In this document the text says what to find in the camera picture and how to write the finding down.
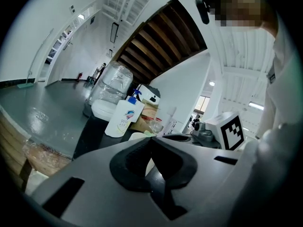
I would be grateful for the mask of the wooden slat platform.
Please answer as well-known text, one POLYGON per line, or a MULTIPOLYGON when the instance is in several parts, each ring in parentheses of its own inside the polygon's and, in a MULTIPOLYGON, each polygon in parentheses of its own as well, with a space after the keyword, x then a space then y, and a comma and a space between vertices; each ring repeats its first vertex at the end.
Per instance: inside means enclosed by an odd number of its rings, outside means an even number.
POLYGON ((18 132, 0 111, 0 156, 12 181, 22 191, 26 191, 32 166, 22 148, 27 139, 18 132))

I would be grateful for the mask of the person's light grey shirt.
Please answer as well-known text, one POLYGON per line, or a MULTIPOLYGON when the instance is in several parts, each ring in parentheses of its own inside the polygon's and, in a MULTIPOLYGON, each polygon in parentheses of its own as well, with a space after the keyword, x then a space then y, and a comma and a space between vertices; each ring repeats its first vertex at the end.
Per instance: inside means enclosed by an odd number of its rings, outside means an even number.
POLYGON ((255 135, 257 139, 283 123, 295 124, 303 119, 303 71, 299 52, 281 17, 277 17, 278 32, 275 53, 267 74, 264 110, 255 135))

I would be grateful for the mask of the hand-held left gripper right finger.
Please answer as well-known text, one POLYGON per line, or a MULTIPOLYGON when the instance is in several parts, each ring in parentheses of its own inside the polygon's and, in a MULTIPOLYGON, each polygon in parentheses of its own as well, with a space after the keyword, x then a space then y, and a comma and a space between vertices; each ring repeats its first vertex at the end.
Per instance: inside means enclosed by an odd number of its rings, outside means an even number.
POLYGON ((251 146, 234 152, 154 137, 151 148, 165 184, 151 227, 230 227, 251 172, 251 146))

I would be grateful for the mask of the white toilet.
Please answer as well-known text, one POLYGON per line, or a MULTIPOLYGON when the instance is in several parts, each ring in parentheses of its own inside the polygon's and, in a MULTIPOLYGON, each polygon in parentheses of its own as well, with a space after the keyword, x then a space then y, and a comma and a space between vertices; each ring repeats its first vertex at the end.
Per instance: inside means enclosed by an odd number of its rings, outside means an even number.
POLYGON ((127 67, 116 61, 110 62, 94 85, 82 113, 90 117, 92 105, 96 100, 117 105, 119 100, 125 99, 132 81, 133 74, 127 67))

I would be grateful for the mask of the black-framed narrow mirror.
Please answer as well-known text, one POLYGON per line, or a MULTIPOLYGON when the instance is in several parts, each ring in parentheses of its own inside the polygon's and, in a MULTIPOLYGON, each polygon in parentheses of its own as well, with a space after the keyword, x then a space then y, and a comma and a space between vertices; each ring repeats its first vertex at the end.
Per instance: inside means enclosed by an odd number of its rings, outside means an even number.
POLYGON ((110 42, 112 42, 112 43, 115 43, 115 41, 116 41, 118 28, 119 28, 119 24, 117 24, 116 22, 113 22, 112 27, 111 27, 111 33, 110 33, 110 42))

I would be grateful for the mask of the green mop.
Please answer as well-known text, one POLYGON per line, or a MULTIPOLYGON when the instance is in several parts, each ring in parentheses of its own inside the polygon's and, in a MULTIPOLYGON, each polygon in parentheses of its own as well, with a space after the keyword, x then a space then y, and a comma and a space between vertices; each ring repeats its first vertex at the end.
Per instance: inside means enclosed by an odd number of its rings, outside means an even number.
POLYGON ((48 39, 48 37, 50 36, 50 34, 53 32, 53 30, 54 30, 54 28, 52 28, 52 29, 50 30, 50 32, 47 34, 47 36, 44 38, 44 40, 43 40, 42 43, 40 44, 38 50, 36 51, 36 53, 35 53, 35 55, 34 55, 34 57, 33 57, 33 59, 32 59, 32 62, 31 62, 31 64, 30 64, 30 67, 29 67, 29 70, 28 70, 28 73, 27 73, 26 82, 25 82, 25 83, 22 83, 22 84, 17 84, 17 87, 18 87, 18 88, 27 88, 27 87, 33 86, 33 83, 28 82, 29 76, 32 75, 32 67, 33 67, 33 65, 34 65, 34 62, 35 62, 35 60, 36 60, 36 58, 37 58, 37 56, 38 56, 40 50, 42 49, 43 45, 45 44, 46 40, 48 39))

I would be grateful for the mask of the large cardboard box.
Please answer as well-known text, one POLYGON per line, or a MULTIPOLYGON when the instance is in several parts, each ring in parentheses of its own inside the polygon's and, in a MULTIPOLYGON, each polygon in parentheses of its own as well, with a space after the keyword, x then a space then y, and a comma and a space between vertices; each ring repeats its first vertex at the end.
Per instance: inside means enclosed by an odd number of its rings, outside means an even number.
POLYGON ((139 115, 136 122, 132 123, 130 129, 136 130, 139 132, 149 131, 152 133, 151 129, 148 126, 148 122, 154 118, 158 118, 156 116, 158 111, 157 105, 151 105, 149 103, 144 103, 144 108, 139 115))

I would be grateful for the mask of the clear plastic bag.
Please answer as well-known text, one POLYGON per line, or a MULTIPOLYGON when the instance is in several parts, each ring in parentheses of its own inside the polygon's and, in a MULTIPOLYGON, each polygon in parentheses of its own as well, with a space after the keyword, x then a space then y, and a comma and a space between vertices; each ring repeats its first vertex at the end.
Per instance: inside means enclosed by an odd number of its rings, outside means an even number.
POLYGON ((148 126, 152 133, 158 134, 163 129, 162 119, 154 118, 148 122, 148 126))

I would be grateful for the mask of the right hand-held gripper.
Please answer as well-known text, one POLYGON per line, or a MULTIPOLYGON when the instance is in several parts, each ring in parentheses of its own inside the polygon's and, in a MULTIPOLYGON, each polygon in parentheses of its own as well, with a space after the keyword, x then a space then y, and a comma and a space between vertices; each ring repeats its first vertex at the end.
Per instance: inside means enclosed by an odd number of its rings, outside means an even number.
MULTIPOLYGON (((244 143, 244 133, 238 112, 224 112, 203 122, 197 122, 192 136, 201 146, 235 151, 244 143)), ((163 138, 189 142, 191 137, 184 134, 168 134, 163 138)))

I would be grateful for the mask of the black marble vanity table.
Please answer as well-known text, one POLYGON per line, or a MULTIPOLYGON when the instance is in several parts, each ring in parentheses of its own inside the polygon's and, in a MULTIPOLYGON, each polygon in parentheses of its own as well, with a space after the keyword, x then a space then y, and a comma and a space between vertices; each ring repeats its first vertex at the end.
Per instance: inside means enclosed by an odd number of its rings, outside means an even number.
POLYGON ((72 161, 95 150, 103 148, 111 149, 111 146, 113 145, 128 141, 133 133, 139 133, 139 131, 130 129, 129 127, 124 136, 120 138, 112 138, 105 134, 107 125, 107 121, 99 119, 93 114, 89 117, 78 140, 72 156, 72 161))

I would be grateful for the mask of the plastic-wrapped wooden block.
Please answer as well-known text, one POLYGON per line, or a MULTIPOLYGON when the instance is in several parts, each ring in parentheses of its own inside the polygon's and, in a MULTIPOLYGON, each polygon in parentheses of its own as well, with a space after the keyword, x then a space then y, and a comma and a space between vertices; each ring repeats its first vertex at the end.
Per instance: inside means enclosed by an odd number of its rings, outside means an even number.
POLYGON ((53 150, 42 143, 29 139, 22 147, 25 157, 31 167, 50 177, 71 162, 71 158, 53 150))

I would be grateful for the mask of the white soap bottle blue pump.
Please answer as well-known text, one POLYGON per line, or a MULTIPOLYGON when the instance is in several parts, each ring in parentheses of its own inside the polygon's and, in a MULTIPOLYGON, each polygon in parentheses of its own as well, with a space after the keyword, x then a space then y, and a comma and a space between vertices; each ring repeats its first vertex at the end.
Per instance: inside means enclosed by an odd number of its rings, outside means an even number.
POLYGON ((142 93, 135 89, 133 96, 127 100, 119 100, 115 112, 105 129, 107 136, 120 138, 124 136, 130 123, 137 121, 144 108, 144 104, 137 99, 138 94, 141 95, 142 93))

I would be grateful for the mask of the dark wooden slatted canopy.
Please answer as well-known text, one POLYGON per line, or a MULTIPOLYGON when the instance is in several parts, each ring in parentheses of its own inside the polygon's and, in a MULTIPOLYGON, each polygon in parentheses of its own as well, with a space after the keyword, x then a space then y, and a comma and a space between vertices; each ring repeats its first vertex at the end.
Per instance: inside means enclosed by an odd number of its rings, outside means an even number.
POLYGON ((148 84, 206 49, 189 12, 179 0, 170 0, 136 28, 113 60, 132 72, 135 83, 148 84))

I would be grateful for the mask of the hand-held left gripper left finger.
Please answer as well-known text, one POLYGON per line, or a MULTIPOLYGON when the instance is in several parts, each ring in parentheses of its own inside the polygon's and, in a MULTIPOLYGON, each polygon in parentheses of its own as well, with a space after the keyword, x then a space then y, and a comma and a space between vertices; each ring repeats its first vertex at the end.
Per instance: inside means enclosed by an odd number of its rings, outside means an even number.
POLYGON ((109 168, 116 153, 148 141, 131 140, 86 153, 46 179, 31 198, 70 226, 164 227, 170 220, 151 195, 125 189, 109 168))

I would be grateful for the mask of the white and black appliance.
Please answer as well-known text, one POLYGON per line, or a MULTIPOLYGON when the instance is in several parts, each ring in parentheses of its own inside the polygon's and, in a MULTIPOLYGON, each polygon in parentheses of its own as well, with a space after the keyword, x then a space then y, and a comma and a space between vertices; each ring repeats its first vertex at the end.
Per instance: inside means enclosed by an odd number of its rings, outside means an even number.
POLYGON ((149 85, 140 84, 137 87, 140 92, 136 95, 136 98, 140 102, 147 102, 151 105, 159 105, 160 102, 160 92, 157 88, 151 87, 149 85))

